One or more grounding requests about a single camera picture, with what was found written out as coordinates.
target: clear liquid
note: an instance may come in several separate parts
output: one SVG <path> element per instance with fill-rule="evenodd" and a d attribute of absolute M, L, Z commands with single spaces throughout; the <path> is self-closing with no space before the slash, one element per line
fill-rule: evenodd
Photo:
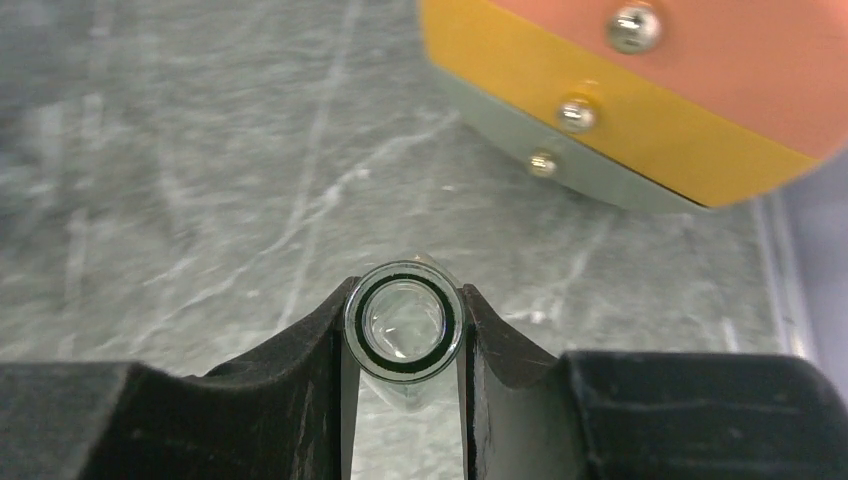
<path fill-rule="evenodd" d="M 413 281 L 392 282 L 365 307 L 365 334 L 378 354 L 395 362 L 414 362 L 433 351 L 444 336 L 439 299 Z"/>

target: silver screw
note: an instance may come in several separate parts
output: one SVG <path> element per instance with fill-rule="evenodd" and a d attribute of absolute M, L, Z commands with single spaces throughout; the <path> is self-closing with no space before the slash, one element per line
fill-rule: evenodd
<path fill-rule="evenodd" d="M 556 173 L 556 162 L 554 157 L 548 152 L 538 151 L 530 157 L 527 164 L 530 174 L 535 177 L 549 178 Z"/>
<path fill-rule="evenodd" d="M 607 24 L 607 41 L 625 55 L 644 53 L 660 39 L 662 25 L 656 12 L 646 5 L 623 7 Z"/>
<path fill-rule="evenodd" d="M 559 121 L 568 133 L 585 133 L 595 126 L 595 111 L 583 102 L 570 101 L 559 108 Z"/>

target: orange component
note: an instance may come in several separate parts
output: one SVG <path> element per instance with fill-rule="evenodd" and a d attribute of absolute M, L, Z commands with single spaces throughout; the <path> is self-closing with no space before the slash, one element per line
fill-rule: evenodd
<path fill-rule="evenodd" d="M 663 28 L 640 55 L 605 38 L 623 0 L 491 2 L 805 155 L 829 158 L 848 140 L 846 0 L 639 2 Z"/>

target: gray marble surface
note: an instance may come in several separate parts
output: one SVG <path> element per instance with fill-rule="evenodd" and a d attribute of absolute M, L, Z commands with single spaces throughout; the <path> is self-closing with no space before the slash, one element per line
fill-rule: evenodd
<path fill-rule="evenodd" d="M 415 251 L 552 352 L 780 349 L 748 206 L 531 178 L 436 89 L 412 1 L 90 6 L 61 43 L 85 74 L 3 121 L 0 360 L 203 373 Z M 356 478 L 460 459 L 455 397 L 404 417 L 363 390 Z"/>

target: glass tube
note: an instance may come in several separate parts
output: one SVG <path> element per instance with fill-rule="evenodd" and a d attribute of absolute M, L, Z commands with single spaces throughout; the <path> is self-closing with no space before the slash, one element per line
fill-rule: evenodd
<path fill-rule="evenodd" d="M 426 408 L 450 385 L 464 327 L 455 280 L 423 255 L 367 273 L 345 306 L 345 340 L 363 380 L 406 412 Z"/>

